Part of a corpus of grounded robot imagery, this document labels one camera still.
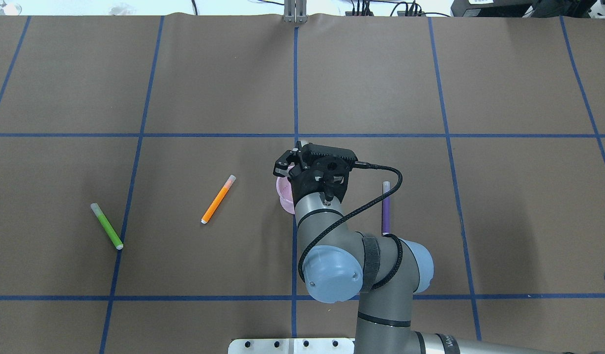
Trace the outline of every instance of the green marker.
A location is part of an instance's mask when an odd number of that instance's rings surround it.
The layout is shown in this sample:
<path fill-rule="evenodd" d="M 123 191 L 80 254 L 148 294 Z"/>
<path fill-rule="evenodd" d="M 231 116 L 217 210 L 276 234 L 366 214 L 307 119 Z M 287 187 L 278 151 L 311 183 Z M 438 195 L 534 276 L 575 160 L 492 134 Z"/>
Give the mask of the green marker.
<path fill-rule="evenodd" d="M 102 212 L 102 209 L 98 206 L 98 204 L 92 203 L 90 205 L 90 208 L 93 210 L 93 213 L 95 213 L 97 219 L 104 227 L 104 230 L 108 234 L 108 237 L 110 238 L 116 249 L 123 249 L 123 242 L 121 242 L 121 239 L 118 238 L 118 236 L 116 235 L 116 232 L 112 228 L 112 225 L 107 220 L 104 213 Z"/>

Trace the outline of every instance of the metal bracket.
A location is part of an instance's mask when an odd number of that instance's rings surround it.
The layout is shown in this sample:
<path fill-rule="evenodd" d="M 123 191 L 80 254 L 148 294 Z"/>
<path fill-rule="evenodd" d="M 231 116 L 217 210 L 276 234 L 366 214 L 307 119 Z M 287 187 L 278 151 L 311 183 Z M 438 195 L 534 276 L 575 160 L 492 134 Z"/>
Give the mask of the metal bracket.
<path fill-rule="evenodd" d="M 285 22 L 305 23 L 307 18 L 307 0 L 285 0 Z"/>
<path fill-rule="evenodd" d="M 269 340 L 233 340 L 228 354 L 352 354 L 354 340 L 349 338 L 275 338 Z"/>

